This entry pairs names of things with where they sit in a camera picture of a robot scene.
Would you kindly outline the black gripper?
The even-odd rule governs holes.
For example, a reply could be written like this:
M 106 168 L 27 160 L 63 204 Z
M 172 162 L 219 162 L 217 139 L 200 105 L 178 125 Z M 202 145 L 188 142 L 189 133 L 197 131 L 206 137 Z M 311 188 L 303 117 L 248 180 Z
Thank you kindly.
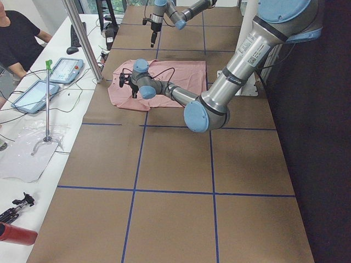
M 153 31 L 153 33 L 151 34 L 151 41 L 150 41 L 150 47 L 153 48 L 156 40 L 157 40 L 157 35 L 158 32 L 161 31 L 162 28 L 162 23 L 161 22 L 151 22 L 151 30 Z
M 130 86 L 132 88 L 132 98 L 136 99 L 137 98 L 137 93 L 139 91 L 139 88 L 137 85 L 130 83 Z

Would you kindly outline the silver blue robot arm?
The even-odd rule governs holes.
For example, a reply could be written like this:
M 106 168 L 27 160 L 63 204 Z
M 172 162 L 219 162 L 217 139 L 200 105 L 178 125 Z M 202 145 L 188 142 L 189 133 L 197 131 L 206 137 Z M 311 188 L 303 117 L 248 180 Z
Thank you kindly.
M 182 30 L 187 25 L 188 21 L 204 10 L 213 8 L 216 2 L 216 0 L 197 1 L 190 7 L 187 7 L 183 11 L 179 12 L 176 10 L 176 6 L 174 5 L 173 1 L 155 1 L 154 11 L 149 18 L 152 30 L 150 46 L 153 48 L 154 44 L 156 43 L 157 34 L 162 29 L 164 15 L 168 16 L 171 22 L 173 22 L 175 28 Z
M 209 90 L 193 94 L 170 81 L 152 77 L 149 63 L 138 59 L 132 73 L 120 78 L 120 86 L 128 84 L 132 95 L 143 99 L 164 95 L 181 104 L 186 126 L 198 133 L 219 129 L 230 118 L 228 103 L 244 86 L 259 64 L 278 44 L 312 41 L 320 37 L 324 1 L 259 1 L 252 19 L 252 30 L 222 69 Z

